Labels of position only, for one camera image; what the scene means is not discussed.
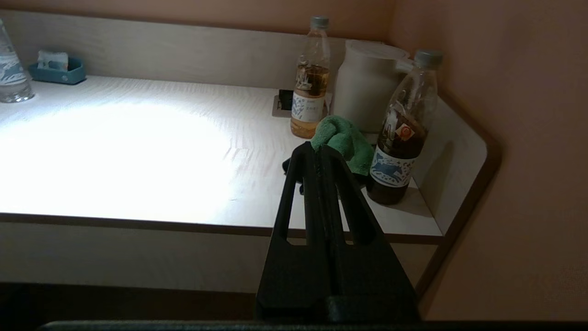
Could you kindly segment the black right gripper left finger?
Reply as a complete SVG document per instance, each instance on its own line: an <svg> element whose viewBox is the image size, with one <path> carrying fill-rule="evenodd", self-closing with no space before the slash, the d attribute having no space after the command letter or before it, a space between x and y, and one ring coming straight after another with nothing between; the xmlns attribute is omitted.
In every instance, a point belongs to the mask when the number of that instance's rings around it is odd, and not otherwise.
<svg viewBox="0 0 588 331"><path fill-rule="evenodd" d="M266 262L256 294L256 317L264 321L309 321L321 318L321 302L331 290L325 224L319 199L316 155L311 143L296 147L271 233ZM306 245L288 242L288 226L296 194L303 180Z"/></svg>

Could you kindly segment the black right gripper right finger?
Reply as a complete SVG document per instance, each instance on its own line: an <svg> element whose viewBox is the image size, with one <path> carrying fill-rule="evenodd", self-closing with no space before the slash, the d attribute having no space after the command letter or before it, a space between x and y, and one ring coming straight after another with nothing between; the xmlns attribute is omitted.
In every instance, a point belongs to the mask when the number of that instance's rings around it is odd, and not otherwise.
<svg viewBox="0 0 588 331"><path fill-rule="evenodd" d="M341 154L321 148L333 321L418 321L417 297Z"/></svg>

